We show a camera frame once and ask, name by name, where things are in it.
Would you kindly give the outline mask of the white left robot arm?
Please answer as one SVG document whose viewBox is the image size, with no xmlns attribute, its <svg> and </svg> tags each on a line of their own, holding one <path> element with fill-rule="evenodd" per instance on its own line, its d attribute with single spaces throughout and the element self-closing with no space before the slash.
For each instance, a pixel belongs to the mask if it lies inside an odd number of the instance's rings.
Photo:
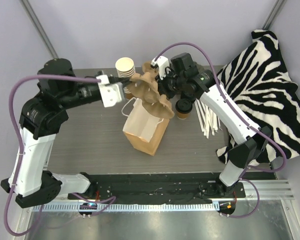
<svg viewBox="0 0 300 240">
<path fill-rule="evenodd" d="M 69 118 L 68 109 L 98 101 L 106 108 L 113 107 L 124 100 L 123 88 L 130 80 L 102 71 L 93 77 L 76 77 L 71 62 L 65 58 L 46 62 L 36 78 L 38 93 L 23 105 L 20 119 L 12 122 L 19 150 L 11 176 L 0 185 L 16 195 L 15 201 L 23 209 L 48 204 L 64 194 L 90 200 L 98 190 L 91 175 L 63 175 L 47 170 L 53 143 Z"/>
</svg>

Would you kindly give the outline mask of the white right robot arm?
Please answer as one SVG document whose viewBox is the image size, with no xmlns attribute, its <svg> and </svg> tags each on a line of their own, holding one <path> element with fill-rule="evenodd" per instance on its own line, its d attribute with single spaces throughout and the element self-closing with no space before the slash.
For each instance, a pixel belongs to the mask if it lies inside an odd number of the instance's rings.
<svg viewBox="0 0 300 240">
<path fill-rule="evenodd" d="M 224 87 L 215 81 L 213 72 L 199 69 L 189 53 L 171 59 L 155 57 L 150 65 L 158 71 L 156 79 L 160 90 L 169 96 L 184 93 L 198 99 L 217 115 L 233 137 L 236 146 L 227 152 L 228 161 L 215 186 L 220 197 L 228 197 L 244 169 L 265 150 L 270 128 L 253 122 L 227 96 Z"/>
</svg>

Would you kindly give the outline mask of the black plastic cup lid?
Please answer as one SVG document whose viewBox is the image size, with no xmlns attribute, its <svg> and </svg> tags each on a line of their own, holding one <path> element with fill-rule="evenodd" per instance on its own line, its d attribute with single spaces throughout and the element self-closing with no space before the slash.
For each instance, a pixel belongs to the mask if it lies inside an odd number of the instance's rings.
<svg viewBox="0 0 300 240">
<path fill-rule="evenodd" d="M 175 109 L 180 111 L 192 111 L 193 104 L 189 99 L 182 98 L 176 102 Z"/>
</svg>

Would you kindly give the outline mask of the brown paper bag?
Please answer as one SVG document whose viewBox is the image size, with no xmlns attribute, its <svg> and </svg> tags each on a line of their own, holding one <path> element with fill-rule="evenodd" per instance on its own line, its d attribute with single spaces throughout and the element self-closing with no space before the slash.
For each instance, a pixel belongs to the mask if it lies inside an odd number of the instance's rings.
<svg viewBox="0 0 300 240">
<path fill-rule="evenodd" d="M 154 156 L 170 120 L 149 114 L 139 98 L 133 97 L 128 102 L 131 101 L 134 101 L 132 110 L 123 113 L 127 119 L 122 131 L 134 149 Z"/>
</svg>

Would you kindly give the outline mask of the brown pulp cup carrier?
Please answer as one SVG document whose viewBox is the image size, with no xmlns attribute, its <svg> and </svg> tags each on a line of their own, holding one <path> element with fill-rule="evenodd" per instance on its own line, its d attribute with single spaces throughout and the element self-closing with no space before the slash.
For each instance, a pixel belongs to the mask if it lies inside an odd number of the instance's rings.
<svg viewBox="0 0 300 240">
<path fill-rule="evenodd" d="M 129 79 L 127 89 L 131 94 L 141 99 L 142 106 L 152 116 L 162 119 L 172 119 L 175 116 L 172 103 L 165 94 L 160 94 L 158 83 L 150 72 L 135 73 Z"/>
</svg>

